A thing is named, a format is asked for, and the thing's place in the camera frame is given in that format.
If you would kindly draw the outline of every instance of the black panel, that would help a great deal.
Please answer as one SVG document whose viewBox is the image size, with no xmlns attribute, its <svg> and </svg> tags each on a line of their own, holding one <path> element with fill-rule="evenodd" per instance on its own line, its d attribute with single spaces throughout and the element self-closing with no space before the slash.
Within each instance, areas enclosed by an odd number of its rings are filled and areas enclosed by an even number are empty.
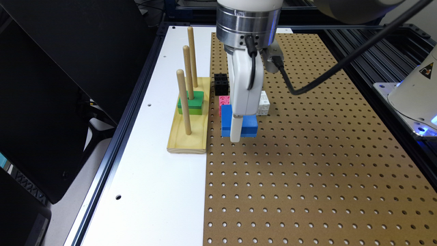
<svg viewBox="0 0 437 246">
<path fill-rule="evenodd" d="M 190 22 L 195 25 L 216 24 L 216 2 L 199 0 L 165 0 L 167 21 Z M 378 25 L 382 17 L 365 23 Z M 285 0 L 279 25 L 345 25 L 319 11 L 311 0 Z"/>
<path fill-rule="evenodd" d="M 38 246 L 38 237 L 45 235 L 50 222 L 50 210 L 2 169 L 0 197 L 0 245 Z"/>
<path fill-rule="evenodd" d="M 154 39 L 134 1 L 0 0 L 0 4 L 119 122 Z"/>
<path fill-rule="evenodd" d="M 0 33 L 0 64 L 0 152 L 55 203 L 81 169 L 79 88 L 15 22 Z"/>
<path fill-rule="evenodd" d="M 149 85 L 150 79 L 152 78 L 153 70 L 158 61 L 158 56 L 160 50 L 163 46 L 165 35 L 170 25 L 182 25 L 188 26 L 188 23 L 161 23 L 158 28 L 158 34 L 156 35 L 155 41 L 152 48 L 150 49 L 150 54 L 144 64 L 143 70 L 138 79 L 138 83 L 135 85 L 134 92 L 129 99 L 126 111 L 123 114 L 120 125 L 114 133 L 113 139 L 109 144 L 108 150 L 105 153 L 102 165 L 104 169 L 102 175 L 94 189 L 91 200 L 89 201 L 89 206 L 83 215 L 82 222 L 76 232 L 72 245 L 80 245 L 84 239 L 88 226 L 91 223 L 94 212 L 97 209 L 97 205 L 100 201 L 100 196 L 104 191 L 105 184 L 109 178 L 109 174 L 114 165 L 120 162 L 123 155 L 124 148 L 128 143 L 129 135 L 134 127 L 135 119 L 137 118 L 138 112 L 143 102 L 145 92 Z"/>
</svg>

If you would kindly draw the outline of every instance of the pink block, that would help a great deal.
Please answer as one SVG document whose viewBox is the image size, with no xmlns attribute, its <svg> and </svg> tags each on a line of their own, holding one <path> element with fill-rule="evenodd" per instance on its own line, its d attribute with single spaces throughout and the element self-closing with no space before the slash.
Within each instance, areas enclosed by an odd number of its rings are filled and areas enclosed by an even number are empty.
<svg viewBox="0 0 437 246">
<path fill-rule="evenodd" d="M 229 101 L 230 101 L 230 98 L 229 98 L 229 96 L 219 96 L 218 97 L 218 114 L 220 115 L 220 117 L 221 117 L 221 105 L 228 105 L 229 104 Z"/>
</svg>

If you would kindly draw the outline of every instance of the black cable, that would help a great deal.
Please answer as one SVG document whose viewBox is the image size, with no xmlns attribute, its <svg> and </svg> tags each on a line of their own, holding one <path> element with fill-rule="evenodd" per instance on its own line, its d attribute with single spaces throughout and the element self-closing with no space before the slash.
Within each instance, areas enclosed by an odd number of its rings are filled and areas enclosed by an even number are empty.
<svg viewBox="0 0 437 246">
<path fill-rule="evenodd" d="M 247 88 L 247 90 L 251 90 L 253 87 L 253 84 L 255 82 L 255 71 L 256 71 L 255 58 L 257 57 L 258 50 L 257 50 L 256 44 L 255 44 L 255 41 L 253 39 L 253 36 L 251 36 L 251 35 L 246 36 L 244 41 L 246 42 L 247 53 L 249 54 L 249 57 L 252 57 L 251 78 L 250 78 L 250 82 L 249 82 L 249 87 Z"/>
<path fill-rule="evenodd" d="M 355 60 L 358 56 L 360 56 L 369 48 L 371 48 L 374 44 L 381 41 L 383 38 L 385 38 L 390 33 L 395 31 L 400 25 L 402 25 L 404 22 L 406 22 L 411 17 L 413 17 L 415 14 L 420 12 L 424 7 L 426 7 L 432 1 L 433 0 L 420 0 L 419 2 L 414 4 L 410 9 L 405 11 L 401 16 L 396 18 L 392 23 L 388 24 L 382 31 L 378 32 L 375 36 L 370 38 L 363 45 L 358 47 L 356 50 L 352 51 L 352 53 L 350 53 L 347 57 L 344 57 L 341 61 L 339 61 L 339 63 L 335 64 L 335 66 L 333 66 L 330 70 L 326 71 L 324 74 L 320 75 L 320 77 L 316 78 L 314 81 L 310 82 L 308 85 L 298 90 L 295 90 L 293 88 L 293 85 L 290 82 L 290 79 L 288 78 L 286 71 L 284 70 L 284 64 L 282 59 L 280 57 L 272 57 L 273 64 L 279 69 L 279 71 L 281 71 L 285 84 L 287 85 L 290 93 L 293 95 L 303 94 L 319 86 L 321 83 L 325 82 L 325 80 L 329 79 L 331 76 L 336 74 L 346 65 L 348 65 L 350 62 Z"/>
<path fill-rule="evenodd" d="M 253 87 L 253 83 L 255 82 L 255 72 L 256 72 L 256 65 L 255 65 L 255 63 L 256 63 L 256 58 L 257 56 L 256 55 L 254 55 L 254 54 L 252 54 L 252 70 L 251 70 L 251 80 L 250 80 L 250 83 L 249 83 L 249 87 L 247 88 L 247 90 L 251 90 L 252 89 L 252 87 Z"/>
</svg>

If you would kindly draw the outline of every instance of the wooden peg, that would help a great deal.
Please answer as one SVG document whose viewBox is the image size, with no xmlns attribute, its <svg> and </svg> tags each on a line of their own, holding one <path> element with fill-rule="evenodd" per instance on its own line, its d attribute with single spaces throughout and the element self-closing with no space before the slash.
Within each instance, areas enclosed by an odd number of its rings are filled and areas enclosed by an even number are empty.
<svg viewBox="0 0 437 246">
<path fill-rule="evenodd" d="M 193 27 L 188 27 L 188 43 L 190 44 L 191 70 L 193 72 L 193 86 L 197 87 L 196 50 L 194 46 Z"/>
<path fill-rule="evenodd" d="M 186 86 L 188 89 L 188 99 L 194 99 L 193 81 L 191 77 L 191 62 L 190 62 L 190 48 L 184 45 L 184 62 L 186 72 Z"/>
<path fill-rule="evenodd" d="M 180 97 L 180 103 L 182 105 L 182 115 L 184 116 L 185 133 L 187 135 L 190 135 L 191 134 L 190 112 L 188 110 L 188 100 L 186 99 L 184 71 L 182 69 L 178 69 L 178 71 L 176 71 L 176 76 L 178 77 L 179 97 Z"/>
</svg>

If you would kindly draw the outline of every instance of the white table surface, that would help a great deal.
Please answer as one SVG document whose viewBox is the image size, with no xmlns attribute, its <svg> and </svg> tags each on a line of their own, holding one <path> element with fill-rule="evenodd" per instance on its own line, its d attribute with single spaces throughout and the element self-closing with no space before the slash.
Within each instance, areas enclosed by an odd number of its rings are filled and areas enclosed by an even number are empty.
<svg viewBox="0 0 437 246">
<path fill-rule="evenodd" d="M 214 31 L 215 27 L 194 28 L 198 77 L 210 76 Z M 176 70 L 184 70 L 184 45 L 188 45 L 186 27 L 170 27 L 122 159 L 111 171 L 83 240 L 85 246 L 202 245 L 206 154 L 167 152 L 178 98 Z"/>
</svg>

